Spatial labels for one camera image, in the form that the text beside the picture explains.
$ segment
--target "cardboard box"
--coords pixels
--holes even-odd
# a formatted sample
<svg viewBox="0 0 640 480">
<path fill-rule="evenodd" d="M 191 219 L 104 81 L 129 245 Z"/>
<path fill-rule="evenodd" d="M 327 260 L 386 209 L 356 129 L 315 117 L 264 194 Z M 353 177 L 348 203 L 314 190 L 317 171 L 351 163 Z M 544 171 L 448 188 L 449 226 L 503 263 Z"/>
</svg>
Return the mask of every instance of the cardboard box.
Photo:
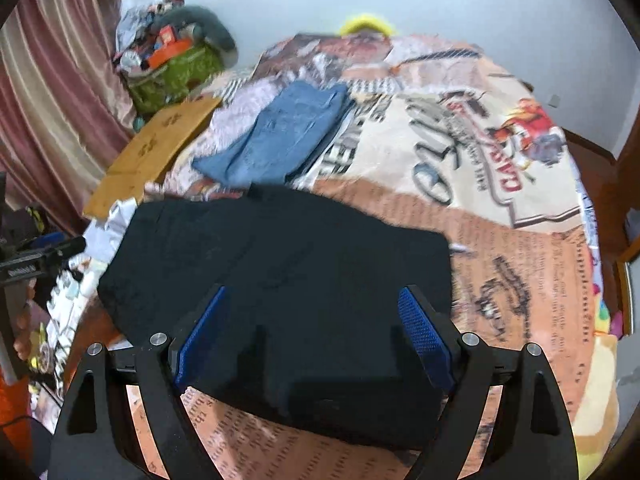
<svg viewBox="0 0 640 480">
<path fill-rule="evenodd" d="M 108 169 L 82 214 L 105 220 L 116 200 L 138 203 L 147 182 L 162 182 L 187 144 L 209 125 L 219 98 L 204 98 L 160 110 L 140 130 Z"/>
</svg>

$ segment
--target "green basket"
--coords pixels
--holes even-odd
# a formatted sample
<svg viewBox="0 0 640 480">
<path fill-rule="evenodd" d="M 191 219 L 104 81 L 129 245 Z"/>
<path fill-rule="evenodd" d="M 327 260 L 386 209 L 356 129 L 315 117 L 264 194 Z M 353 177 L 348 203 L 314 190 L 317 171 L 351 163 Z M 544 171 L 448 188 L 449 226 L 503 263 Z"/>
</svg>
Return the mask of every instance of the green basket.
<svg viewBox="0 0 640 480">
<path fill-rule="evenodd" d="M 183 101 L 191 90 L 223 70 L 218 53 L 201 43 L 151 73 L 124 79 L 138 114 L 149 117 L 165 106 Z"/>
</svg>

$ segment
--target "bed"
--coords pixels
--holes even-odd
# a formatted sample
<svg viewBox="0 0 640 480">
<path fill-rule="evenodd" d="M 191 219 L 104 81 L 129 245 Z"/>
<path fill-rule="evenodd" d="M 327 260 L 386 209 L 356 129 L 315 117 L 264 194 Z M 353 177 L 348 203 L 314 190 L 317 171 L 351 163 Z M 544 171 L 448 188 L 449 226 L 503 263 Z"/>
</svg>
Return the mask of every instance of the bed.
<svg viewBox="0 0 640 480">
<path fill-rule="evenodd" d="M 563 130 L 479 47 L 437 36 L 299 34 L 265 52 L 252 72 L 225 72 L 201 94 L 231 107 L 267 78 L 348 83 L 357 102 L 348 123 L 292 185 L 390 224 L 444 232 L 453 321 L 495 346 L 542 345 L 586 478 L 616 427 L 616 338 L 602 301 L 593 206 Z M 214 200 L 229 192 L 191 167 L 228 145 L 214 127 L 224 110 L 151 195 Z M 499 396 L 494 388 L 462 476 L 481 463 Z M 164 474 L 134 390 L 130 400 L 146 462 Z M 183 401 L 225 478 L 401 479 L 414 457 L 284 428 L 191 389 Z"/>
</svg>

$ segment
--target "metal bolt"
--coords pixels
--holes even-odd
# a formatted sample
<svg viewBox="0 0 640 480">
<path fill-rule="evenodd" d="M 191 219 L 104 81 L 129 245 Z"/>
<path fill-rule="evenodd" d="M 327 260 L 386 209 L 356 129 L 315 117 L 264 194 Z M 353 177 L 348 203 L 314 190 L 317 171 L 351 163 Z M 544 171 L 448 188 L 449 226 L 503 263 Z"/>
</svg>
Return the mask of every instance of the metal bolt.
<svg viewBox="0 0 640 480">
<path fill-rule="evenodd" d="M 89 355 L 98 355 L 102 352 L 102 345 L 100 343 L 92 343 L 89 345 L 89 348 L 86 349 L 86 352 Z"/>
<path fill-rule="evenodd" d="M 462 342 L 465 345 L 476 346 L 480 342 L 480 338 L 473 332 L 466 332 L 462 335 Z"/>
<path fill-rule="evenodd" d="M 160 346 L 166 342 L 166 334 L 163 334 L 162 332 L 153 334 L 149 341 L 153 346 Z"/>
<path fill-rule="evenodd" d="M 527 352 L 529 352 L 531 355 L 540 355 L 542 354 L 542 348 L 540 348 L 540 345 L 537 345 L 535 343 L 529 343 L 527 345 Z"/>
</svg>

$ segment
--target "folded blue jeans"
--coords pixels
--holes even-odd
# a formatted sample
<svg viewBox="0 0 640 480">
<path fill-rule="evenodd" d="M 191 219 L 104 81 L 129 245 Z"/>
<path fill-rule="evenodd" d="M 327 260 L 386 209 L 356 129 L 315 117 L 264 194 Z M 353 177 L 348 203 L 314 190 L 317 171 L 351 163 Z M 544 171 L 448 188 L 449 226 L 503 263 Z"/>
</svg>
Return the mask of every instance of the folded blue jeans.
<svg viewBox="0 0 640 480">
<path fill-rule="evenodd" d="M 284 184 L 337 128 L 351 104 L 345 84 L 319 90 L 294 81 L 247 133 L 223 152 L 196 158 L 192 167 L 226 187 Z"/>
</svg>

